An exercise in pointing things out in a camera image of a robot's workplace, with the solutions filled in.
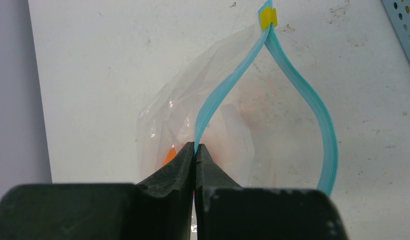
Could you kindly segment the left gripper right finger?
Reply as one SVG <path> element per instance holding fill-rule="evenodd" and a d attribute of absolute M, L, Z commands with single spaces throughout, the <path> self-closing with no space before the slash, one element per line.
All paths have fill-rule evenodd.
<path fill-rule="evenodd" d="M 195 160 L 198 239 L 347 239 L 338 210 L 323 192 L 242 187 L 213 161 L 204 144 Z"/>

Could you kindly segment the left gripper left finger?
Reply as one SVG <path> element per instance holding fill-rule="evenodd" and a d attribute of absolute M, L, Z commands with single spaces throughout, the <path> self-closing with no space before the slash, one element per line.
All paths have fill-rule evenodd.
<path fill-rule="evenodd" d="M 140 183 L 23 184 L 0 200 L 0 240 L 188 240 L 192 142 Z"/>

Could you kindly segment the orange fruit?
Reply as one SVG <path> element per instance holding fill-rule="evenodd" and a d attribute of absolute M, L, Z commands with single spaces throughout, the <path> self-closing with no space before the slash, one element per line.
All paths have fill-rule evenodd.
<path fill-rule="evenodd" d="M 177 155 L 177 151 L 176 151 L 175 146 L 173 145 L 173 146 L 169 149 L 169 151 L 167 152 L 167 155 L 166 155 L 166 157 L 165 157 L 164 162 L 163 162 L 162 165 L 165 166 L 166 164 L 168 164 L 169 162 L 171 162 L 171 161 L 175 158 L 176 155 Z"/>

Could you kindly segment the clear zip top bag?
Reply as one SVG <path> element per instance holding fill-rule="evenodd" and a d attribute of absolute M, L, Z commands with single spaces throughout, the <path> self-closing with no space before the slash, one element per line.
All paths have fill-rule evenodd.
<path fill-rule="evenodd" d="M 241 187 L 311 189 L 328 198 L 333 191 L 339 164 L 333 121 L 284 52 L 277 24 L 268 0 L 253 25 L 218 40 L 139 113 L 143 180 L 164 166 L 172 146 L 178 154 L 186 143 L 194 144 L 190 238 L 198 239 L 196 153 L 201 144 Z"/>

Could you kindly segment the blue plastic basket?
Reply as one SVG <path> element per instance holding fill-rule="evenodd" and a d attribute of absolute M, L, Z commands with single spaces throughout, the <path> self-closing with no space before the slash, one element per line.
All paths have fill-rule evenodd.
<path fill-rule="evenodd" d="M 410 65 L 410 0 L 381 2 Z"/>

